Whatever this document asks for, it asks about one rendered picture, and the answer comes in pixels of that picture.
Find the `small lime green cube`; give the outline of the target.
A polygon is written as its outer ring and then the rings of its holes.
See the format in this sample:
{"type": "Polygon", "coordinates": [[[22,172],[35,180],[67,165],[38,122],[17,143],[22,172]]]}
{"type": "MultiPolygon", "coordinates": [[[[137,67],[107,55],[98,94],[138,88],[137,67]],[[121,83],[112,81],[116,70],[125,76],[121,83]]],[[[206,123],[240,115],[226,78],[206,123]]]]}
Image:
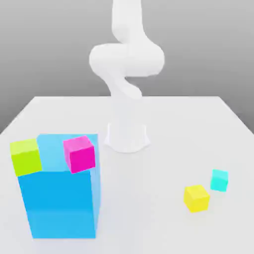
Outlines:
{"type": "Polygon", "coordinates": [[[42,171],[39,148],[35,138],[11,142],[10,153],[17,177],[42,171]]]}

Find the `small yellow cube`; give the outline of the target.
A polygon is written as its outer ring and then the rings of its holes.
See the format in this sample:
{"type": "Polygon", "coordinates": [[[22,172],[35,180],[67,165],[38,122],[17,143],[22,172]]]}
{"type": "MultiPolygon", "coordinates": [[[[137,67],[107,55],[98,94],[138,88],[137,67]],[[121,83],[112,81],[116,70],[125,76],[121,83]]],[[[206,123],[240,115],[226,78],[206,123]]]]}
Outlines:
{"type": "Polygon", "coordinates": [[[210,195],[202,185],[185,187],[184,203],[190,212],[201,212],[208,209],[210,195]]]}

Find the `small cyan cube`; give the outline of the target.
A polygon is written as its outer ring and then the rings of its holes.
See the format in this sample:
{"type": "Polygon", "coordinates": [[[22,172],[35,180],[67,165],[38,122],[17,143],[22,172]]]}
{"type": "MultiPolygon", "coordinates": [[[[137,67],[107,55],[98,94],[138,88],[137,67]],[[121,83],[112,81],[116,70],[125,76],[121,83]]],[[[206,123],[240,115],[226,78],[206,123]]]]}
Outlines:
{"type": "Polygon", "coordinates": [[[228,186],[228,172],[213,169],[210,188],[214,191],[226,192],[228,186]]]}

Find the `small magenta cube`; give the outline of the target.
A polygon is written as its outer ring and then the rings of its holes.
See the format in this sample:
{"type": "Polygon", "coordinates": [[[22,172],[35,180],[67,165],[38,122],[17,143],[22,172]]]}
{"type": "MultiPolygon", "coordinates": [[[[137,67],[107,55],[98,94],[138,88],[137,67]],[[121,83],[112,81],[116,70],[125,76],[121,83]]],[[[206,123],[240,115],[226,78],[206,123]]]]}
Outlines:
{"type": "Polygon", "coordinates": [[[72,174],[95,167],[95,148],[87,136],[63,141],[64,157],[72,174]]]}

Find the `large blue box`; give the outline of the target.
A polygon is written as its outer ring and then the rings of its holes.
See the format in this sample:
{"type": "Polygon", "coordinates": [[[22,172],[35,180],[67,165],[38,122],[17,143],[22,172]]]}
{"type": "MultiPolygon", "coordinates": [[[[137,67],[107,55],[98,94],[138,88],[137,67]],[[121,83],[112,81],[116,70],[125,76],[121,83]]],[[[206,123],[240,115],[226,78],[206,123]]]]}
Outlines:
{"type": "Polygon", "coordinates": [[[101,204],[98,135],[87,135],[95,148],[95,167],[71,173],[63,141],[78,134],[40,134],[36,138],[42,170],[18,182],[33,238],[96,237],[101,204]]]}

